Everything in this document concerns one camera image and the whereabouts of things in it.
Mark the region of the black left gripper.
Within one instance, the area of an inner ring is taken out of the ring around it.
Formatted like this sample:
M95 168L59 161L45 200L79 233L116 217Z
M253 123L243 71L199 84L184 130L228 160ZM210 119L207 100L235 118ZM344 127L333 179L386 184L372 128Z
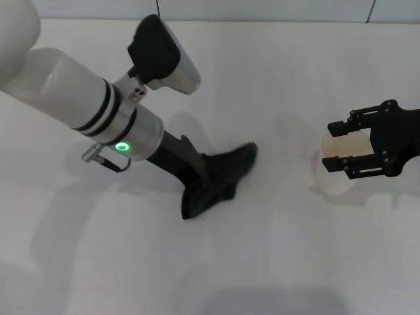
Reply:
M207 185L203 156L184 135L178 139L165 131L159 147L147 161L178 178L188 191Z

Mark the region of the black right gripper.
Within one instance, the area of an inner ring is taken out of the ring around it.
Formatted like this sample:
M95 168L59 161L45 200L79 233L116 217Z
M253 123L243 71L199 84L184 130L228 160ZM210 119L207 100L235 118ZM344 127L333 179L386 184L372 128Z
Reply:
M350 180L397 177L409 160L419 156L419 110L405 110L396 100L383 102L380 110L353 110L346 121L327 126L332 137L369 128L375 154L325 157L322 164L328 172L345 172Z

